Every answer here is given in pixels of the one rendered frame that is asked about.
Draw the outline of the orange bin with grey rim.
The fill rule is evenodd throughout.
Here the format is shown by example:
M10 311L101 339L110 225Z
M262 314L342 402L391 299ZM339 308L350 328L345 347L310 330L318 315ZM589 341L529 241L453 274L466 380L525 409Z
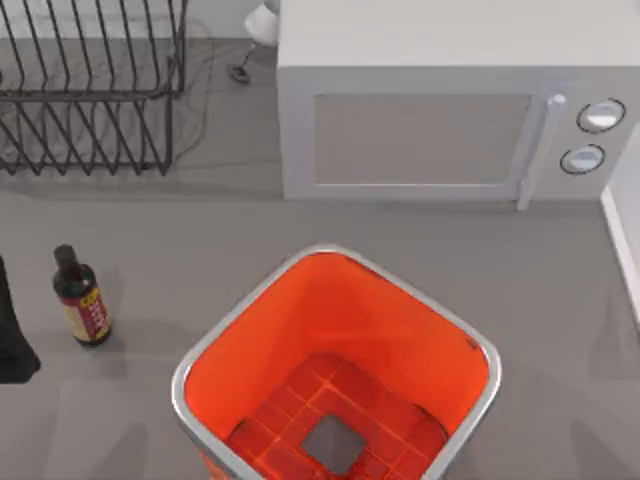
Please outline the orange bin with grey rim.
M171 403L207 480L448 480L501 380L471 324L317 244L187 351Z

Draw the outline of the microwave oven door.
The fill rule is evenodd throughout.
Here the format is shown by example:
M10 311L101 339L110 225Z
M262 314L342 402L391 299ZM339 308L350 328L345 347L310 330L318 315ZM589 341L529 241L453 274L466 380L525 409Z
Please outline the microwave oven door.
M558 74L528 67L282 67L289 199L513 201Z

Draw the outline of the pale microwave oven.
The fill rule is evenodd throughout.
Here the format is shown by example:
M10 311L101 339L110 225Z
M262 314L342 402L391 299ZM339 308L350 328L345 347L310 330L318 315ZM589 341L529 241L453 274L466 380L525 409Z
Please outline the pale microwave oven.
M640 0L282 0L282 67L528 67L566 82L561 117L532 201L598 198L640 133ZM616 99L624 119L583 132L587 104ZM606 153L585 175L560 167L589 144Z

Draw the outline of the white desk lamp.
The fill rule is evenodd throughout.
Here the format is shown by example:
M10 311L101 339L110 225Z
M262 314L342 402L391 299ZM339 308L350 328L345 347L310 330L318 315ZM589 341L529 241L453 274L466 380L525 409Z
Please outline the white desk lamp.
M242 61L227 66L228 76L236 83L247 85L251 77L247 65L260 48L275 48L279 44L281 0L263 0L245 19L244 27L251 40Z

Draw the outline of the dark brown bottle red label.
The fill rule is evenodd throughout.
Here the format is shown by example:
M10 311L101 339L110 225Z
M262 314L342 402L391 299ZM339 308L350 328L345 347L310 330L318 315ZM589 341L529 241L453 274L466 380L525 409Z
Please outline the dark brown bottle red label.
M71 245L57 246L53 255L57 270L52 285L71 335L84 347L100 345L110 336L112 322L94 270L79 261Z

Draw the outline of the small microwave knob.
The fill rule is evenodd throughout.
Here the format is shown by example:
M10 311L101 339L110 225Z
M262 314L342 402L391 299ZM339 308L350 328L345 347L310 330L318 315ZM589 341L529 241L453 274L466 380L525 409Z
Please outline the small microwave knob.
M605 158L606 153L600 146L589 144L565 152L560 167L569 175L585 175L597 170Z

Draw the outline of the large microwave knob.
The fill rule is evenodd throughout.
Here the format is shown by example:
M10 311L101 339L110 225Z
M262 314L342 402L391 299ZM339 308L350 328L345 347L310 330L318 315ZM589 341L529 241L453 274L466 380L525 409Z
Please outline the large microwave knob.
M599 134L616 127L625 117L624 104L616 99L585 105L577 116L578 127L589 134Z

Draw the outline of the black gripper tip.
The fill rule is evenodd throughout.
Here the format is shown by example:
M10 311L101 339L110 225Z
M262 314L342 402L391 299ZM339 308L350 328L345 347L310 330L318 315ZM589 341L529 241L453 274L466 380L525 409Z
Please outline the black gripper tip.
M19 325L0 256L0 385L26 384L40 368L40 359Z

